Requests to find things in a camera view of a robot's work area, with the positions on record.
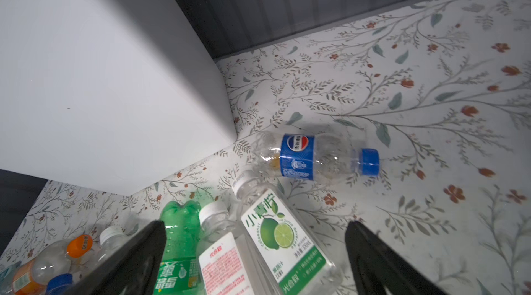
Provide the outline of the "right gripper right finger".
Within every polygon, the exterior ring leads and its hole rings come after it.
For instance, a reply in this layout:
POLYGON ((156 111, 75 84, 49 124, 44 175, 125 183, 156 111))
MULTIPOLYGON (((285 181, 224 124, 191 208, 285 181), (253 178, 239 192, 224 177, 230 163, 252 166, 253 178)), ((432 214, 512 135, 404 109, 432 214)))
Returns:
POLYGON ((345 245, 358 294, 444 293, 358 221, 348 223, 345 245))

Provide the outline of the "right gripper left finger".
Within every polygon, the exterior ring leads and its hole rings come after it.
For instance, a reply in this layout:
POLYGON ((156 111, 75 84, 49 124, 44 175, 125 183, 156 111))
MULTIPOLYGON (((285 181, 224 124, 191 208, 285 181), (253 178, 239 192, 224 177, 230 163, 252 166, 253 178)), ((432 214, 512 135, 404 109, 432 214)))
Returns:
POLYGON ((153 294, 166 245, 165 224, 155 220, 66 294, 153 294))

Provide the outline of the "green Sprite bottle label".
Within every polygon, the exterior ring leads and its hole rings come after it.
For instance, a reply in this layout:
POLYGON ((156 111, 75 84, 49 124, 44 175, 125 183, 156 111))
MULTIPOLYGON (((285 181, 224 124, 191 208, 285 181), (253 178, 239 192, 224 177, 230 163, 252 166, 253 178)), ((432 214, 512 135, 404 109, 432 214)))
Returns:
POLYGON ((160 221, 165 224, 166 245, 153 293, 204 293, 197 256, 200 210, 200 204, 193 200, 183 205, 172 201, 162 210, 160 221))

